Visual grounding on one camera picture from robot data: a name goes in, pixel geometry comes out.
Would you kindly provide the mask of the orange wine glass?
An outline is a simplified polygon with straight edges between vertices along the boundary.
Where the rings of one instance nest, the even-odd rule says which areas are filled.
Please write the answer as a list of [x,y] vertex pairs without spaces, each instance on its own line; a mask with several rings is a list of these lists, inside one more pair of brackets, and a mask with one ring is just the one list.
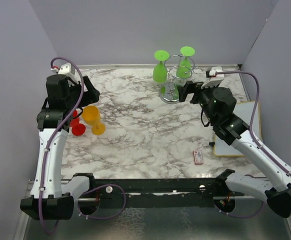
[[86,106],[83,109],[82,118],[87,125],[91,126],[91,132],[94,135],[100,136],[105,132],[106,127],[101,122],[101,114],[96,106]]

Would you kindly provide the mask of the green wine glass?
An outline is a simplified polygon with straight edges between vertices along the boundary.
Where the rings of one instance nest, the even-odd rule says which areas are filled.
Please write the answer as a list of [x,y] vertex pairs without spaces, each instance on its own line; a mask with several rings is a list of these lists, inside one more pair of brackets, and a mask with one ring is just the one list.
[[192,71],[192,64],[189,57],[195,54],[195,49],[190,46],[184,46],[180,49],[180,53],[182,57],[176,70],[176,76],[179,78],[188,78]]
[[168,72],[164,65],[164,61],[169,57],[169,53],[165,50],[157,50],[154,53],[154,58],[158,61],[158,64],[153,69],[153,80],[156,83],[164,83],[166,81]]

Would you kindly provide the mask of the red wine glass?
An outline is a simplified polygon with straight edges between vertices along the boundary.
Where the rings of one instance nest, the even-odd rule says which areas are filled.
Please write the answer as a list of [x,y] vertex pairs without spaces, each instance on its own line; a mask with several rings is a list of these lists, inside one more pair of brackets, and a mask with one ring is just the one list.
[[72,116],[73,119],[70,121],[71,132],[74,136],[82,136],[86,131],[86,126],[80,123],[80,116],[77,110],[73,112]]

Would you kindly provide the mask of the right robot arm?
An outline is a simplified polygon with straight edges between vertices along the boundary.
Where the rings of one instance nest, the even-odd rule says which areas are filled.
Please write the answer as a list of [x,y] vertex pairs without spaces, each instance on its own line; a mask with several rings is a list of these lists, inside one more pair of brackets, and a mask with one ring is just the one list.
[[275,155],[254,134],[252,127],[234,114],[237,100],[230,89],[220,86],[203,88],[202,82],[187,81],[178,86],[179,102],[189,94],[191,104],[199,104],[215,135],[248,158],[266,180],[244,176],[227,169],[217,177],[215,190],[226,196],[239,192],[261,200],[277,215],[291,215],[291,166]]

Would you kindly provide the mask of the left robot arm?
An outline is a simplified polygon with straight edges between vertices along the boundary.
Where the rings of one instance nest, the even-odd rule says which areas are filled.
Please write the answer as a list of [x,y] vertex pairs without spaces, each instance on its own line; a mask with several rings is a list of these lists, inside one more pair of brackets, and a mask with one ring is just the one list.
[[40,143],[36,176],[29,197],[20,201],[20,209],[33,220],[69,220],[78,198],[95,194],[91,173],[76,173],[66,184],[61,181],[63,151],[73,119],[68,114],[76,104],[83,108],[99,101],[100,92],[87,76],[83,83],[86,92],[63,74],[46,79],[47,98],[36,117]]

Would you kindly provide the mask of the chrome wine glass rack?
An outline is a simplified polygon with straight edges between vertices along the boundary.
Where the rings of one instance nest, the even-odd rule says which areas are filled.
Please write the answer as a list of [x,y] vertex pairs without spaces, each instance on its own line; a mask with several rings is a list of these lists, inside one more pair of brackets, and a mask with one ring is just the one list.
[[[178,64],[174,66],[166,67],[166,62],[169,59],[174,58],[174,57],[179,58]],[[176,54],[176,55],[170,56],[166,61],[164,61],[164,66],[165,66],[165,69],[167,70],[167,80],[160,87],[159,97],[163,102],[167,104],[177,104],[179,102],[179,93],[178,93],[177,87],[183,86],[186,83],[186,81],[191,80],[194,73],[194,69],[196,67],[195,62],[192,59],[192,56],[189,57],[189,60],[192,65],[190,77],[187,77],[187,78],[177,77],[177,68],[179,66],[181,59],[182,59],[182,55]]]

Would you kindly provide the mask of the small whiteboard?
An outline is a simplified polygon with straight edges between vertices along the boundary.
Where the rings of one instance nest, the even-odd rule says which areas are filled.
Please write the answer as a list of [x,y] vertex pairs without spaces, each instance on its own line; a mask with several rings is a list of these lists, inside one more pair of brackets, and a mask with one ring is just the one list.
[[[239,102],[236,104],[233,113],[245,121],[248,125],[251,123],[251,115],[253,112],[254,101]],[[261,117],[259,115],[260,107],[257,104],[256,111],[253,117],[252,129],[255,136],[262,140],[261,132]],[[243,157],[244,155],[230,145],[227,145],[216,134],[214,136],[213,154],[216,157]]]

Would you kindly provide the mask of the red white eraser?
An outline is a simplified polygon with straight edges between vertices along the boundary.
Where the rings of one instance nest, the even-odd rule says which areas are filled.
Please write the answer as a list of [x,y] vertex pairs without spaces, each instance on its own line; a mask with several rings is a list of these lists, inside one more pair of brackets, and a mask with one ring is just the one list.
[[202,165],[204,163],[202,153],[200,150],[193,151],[193,159],[195,165]]

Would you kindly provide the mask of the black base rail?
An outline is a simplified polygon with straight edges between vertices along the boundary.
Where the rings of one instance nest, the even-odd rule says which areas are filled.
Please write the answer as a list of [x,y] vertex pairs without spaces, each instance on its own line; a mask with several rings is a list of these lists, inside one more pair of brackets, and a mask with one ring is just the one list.
[[81,208],[214,207],[214,201],[241,197],[212,178],[93,178],[92,192],[78,199]]

